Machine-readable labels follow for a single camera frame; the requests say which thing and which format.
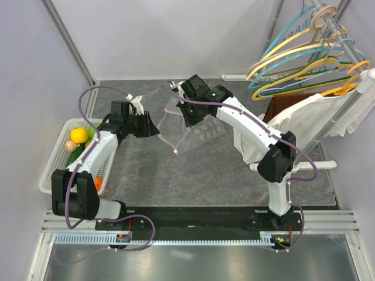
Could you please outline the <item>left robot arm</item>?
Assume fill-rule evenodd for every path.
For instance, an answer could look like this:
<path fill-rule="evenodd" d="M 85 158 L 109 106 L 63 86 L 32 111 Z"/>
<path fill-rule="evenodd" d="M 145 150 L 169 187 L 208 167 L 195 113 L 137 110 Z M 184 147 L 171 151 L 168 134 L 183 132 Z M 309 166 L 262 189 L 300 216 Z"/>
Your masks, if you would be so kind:
<path fill-rule="evenodd" d="M 141 96 L 131 101 L 113 101 L 111 111 L 96 129 L 98 132 L 83 153 L 64 170 L 52 174 L 54 215 L 81 220 L 108 219 L 116 230 L 128 225 L 124 204 L 100 198 L 94 179 L 104 162 L 128 136 L 147 138 L 159 134 Z"/>

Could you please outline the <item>green custard apple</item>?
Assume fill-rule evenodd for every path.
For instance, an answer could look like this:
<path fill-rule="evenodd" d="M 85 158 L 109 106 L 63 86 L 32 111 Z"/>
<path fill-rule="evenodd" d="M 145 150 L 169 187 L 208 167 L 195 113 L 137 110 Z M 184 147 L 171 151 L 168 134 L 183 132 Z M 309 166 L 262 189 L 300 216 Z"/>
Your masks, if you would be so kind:
<path fill-rule="evenodd" d="M 88 137 L 92 139 L 96 134 L 96 129 L 94 129 L 92 126 L 90 126 L 88 129 Z"/>

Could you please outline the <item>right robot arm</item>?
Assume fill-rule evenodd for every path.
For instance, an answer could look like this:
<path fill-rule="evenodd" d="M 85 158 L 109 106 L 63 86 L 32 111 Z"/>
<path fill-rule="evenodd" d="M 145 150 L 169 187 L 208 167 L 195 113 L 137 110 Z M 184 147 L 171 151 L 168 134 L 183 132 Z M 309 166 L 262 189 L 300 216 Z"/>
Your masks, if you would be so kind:
<path fill-rule="evenodd" d="M 268 223 L 274 230 L 284 229 L 292 214 L 286 181 L 296 157 L 293 150 L 295 135 L 268 126 L 247 110 L 226 87 L 210 88 L 196 74 L 177 84 L 170 82 L 169 88 L 179 100 L 176 106 L 187 127 L 197 125 L 210 115 L 232 126 L 255 146 L 261 155 L 257 171 L 268 186 L 271 212 Z"/>

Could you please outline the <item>clear zip top bag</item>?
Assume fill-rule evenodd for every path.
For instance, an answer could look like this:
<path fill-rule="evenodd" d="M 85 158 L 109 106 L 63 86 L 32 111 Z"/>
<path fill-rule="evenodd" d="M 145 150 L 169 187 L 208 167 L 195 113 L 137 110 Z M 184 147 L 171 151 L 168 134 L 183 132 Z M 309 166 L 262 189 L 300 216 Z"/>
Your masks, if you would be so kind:
<path fill-rule="evenodd" d="M 175 97 L 170 98 L 164 108 L 164 116 L 156 126 L 159 139 L 170 146 L 174 154 L 181 155 L 226 133 L 223 123 L 210 115 L 197 125 L 185 126 L 177 102 Z"/>

